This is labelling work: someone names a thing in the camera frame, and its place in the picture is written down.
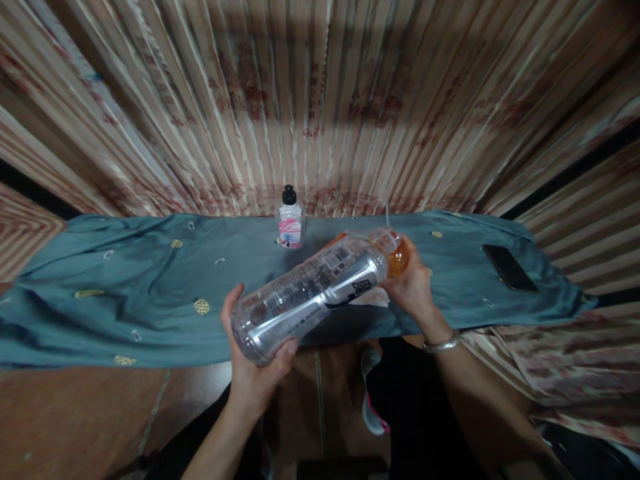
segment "black pants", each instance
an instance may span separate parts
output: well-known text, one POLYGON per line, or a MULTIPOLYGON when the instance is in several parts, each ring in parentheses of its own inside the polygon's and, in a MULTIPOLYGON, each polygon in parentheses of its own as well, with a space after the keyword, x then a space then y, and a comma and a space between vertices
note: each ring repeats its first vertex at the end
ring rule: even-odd
MULTIPOLYGON (((373 408, 391 428, 392 479, 465 478, 485 474, 449 405, 432 357, 402 338, 381 339, 381 362, 367 376, 373 408)), ((160 452, 147 480, 178 480, 229 398, 229 387, 160 452)), ((255 434, 245 446, 238 479, 260 479, 262 448, 255 434)))

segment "silver bracelet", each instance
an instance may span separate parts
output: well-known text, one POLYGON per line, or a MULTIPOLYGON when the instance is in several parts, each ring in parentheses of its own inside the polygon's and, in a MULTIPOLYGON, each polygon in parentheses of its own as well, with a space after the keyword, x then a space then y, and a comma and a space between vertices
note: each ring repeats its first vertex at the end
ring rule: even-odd
POLYGON ((438 352, 442 352, 443 350, 449 350, 454 348, 458 344, 459 338, 456 332, 453 332, 453 336, 447 340, 446 342, 439 343, 438 345, 429 345, 425 341, 422 344, 422 350, 427 353, 434 354, 438 352))

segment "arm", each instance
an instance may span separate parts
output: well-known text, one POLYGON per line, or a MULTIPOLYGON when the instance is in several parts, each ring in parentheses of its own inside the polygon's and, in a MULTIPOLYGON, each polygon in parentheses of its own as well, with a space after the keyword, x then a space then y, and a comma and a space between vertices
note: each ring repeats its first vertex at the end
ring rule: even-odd
POLYGON ((275 388, 291 370, 297 340, 286 342, 264 368, 247 360, 233 339, 231 310, 242 295, 242 284, 225 299, 220 315, 231 344, 231 392, 220 417, 193 456, 182 480, 232 479, 245 443, 267 410, 275 388))
MULTIPOLYGON (((427 344, 446 342, 453 330, 431 297, 429 269, 421 262, 413 242, 406 237, 403 241, 407 242, 409 264, 400 277, 383 286, 412 316, 427 344)), ((462 342, 435 354, 435 361, 458 424, 486 472, 495 474, 509 463, 552 455, 514 403, 511 387, 462 342)))

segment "smartphone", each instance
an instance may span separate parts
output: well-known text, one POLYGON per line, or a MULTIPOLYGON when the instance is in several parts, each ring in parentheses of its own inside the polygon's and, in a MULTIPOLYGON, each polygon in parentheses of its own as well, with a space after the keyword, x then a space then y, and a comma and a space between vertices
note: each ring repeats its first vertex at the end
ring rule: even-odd
POLYGON ((500 277, 511 290, 538 292, 535 284, 520 266, 513 254, 506 247, 483 245, 482 250, 498 270, 500 277))

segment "pink label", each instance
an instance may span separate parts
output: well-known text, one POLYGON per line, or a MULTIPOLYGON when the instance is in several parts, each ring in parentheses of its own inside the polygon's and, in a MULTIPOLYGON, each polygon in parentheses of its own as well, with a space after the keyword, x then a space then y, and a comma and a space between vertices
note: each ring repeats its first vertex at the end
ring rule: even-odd
POLYGON ((285 248, 300 248, 300 235, 302 224, 292 218, 284 219, 278 223, 280 227, 281 245, 285 248))

